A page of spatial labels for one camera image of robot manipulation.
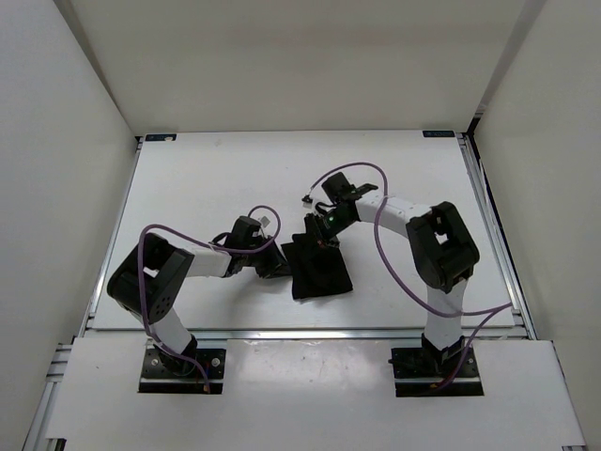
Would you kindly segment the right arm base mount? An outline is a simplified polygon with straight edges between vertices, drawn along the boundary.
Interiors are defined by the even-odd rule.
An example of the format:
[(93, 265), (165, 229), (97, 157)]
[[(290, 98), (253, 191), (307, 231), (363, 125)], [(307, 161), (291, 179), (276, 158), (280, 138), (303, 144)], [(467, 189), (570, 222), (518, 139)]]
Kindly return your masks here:
[(484, 388), (474, 349), (466, 354), (451, 382), (446, 382), (457, 368), (461, 354), (437, 367), (422, 348), (392, 348), (389, 363), (393, 366), (396, 397), (481, 397)]

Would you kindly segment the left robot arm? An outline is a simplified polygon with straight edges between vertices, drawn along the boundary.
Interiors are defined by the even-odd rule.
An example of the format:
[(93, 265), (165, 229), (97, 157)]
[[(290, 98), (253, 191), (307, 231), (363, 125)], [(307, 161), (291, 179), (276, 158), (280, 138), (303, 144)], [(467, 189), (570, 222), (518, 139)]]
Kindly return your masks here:
[(291, 274), (275, 238), (249, 216), (240, 216), (230, 231), (212, 241), (188, 249), (146, 229), (110, 277), (107, 294), (140, 321), (164, 355), (166, 367), (186, 376), (195, 369), (197, 354), (195, 338), (175, 311), (185, 280), (228, 278), (245, 268), (254, 269), (262, 279)]

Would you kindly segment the black skirt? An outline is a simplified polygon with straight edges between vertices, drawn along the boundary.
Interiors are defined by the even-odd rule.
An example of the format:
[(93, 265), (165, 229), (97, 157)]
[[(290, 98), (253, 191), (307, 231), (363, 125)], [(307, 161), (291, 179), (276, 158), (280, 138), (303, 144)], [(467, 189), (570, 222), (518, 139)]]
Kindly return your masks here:
[(292, 298), (303, 301), (349, 293), (353, 284), (337, 245), (319, 241), (308, 233), (293, 234), (282, 245), (292, 276)]

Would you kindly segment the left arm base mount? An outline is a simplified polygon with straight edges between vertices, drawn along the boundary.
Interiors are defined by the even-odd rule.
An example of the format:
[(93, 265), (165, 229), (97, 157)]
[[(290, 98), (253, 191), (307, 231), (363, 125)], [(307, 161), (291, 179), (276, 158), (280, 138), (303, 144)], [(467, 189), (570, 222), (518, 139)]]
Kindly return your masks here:
[(226, 349), (196, 350), (195, 360), (208, 376), (208, 388), (198, 367), (164, 354), (154, 345), (144, 353), (138, 382), (142, 394), (220, 395), (223, 392)]

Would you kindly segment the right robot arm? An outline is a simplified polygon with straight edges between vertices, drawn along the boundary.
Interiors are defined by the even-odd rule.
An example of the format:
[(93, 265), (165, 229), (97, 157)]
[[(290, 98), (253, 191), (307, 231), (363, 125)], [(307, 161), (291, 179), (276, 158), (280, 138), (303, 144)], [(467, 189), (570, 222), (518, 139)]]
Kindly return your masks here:
[(455, 365), (465, 348), (461, 328), (463, 298), (480, 253), (455, 204), (415, 204), (371, 183), (359, 187), (342, 172), (331, 171), (318, 179), (332, 209), (307, 214), (307, 228), (317, 241), (330, 244), (357, 222), (374, 226), (375, 240), (383, 227), (408, 240), (415, 269), (427, 285), (424, 308), (427, 320), (422, 334), (422, 364), (441, 376)]

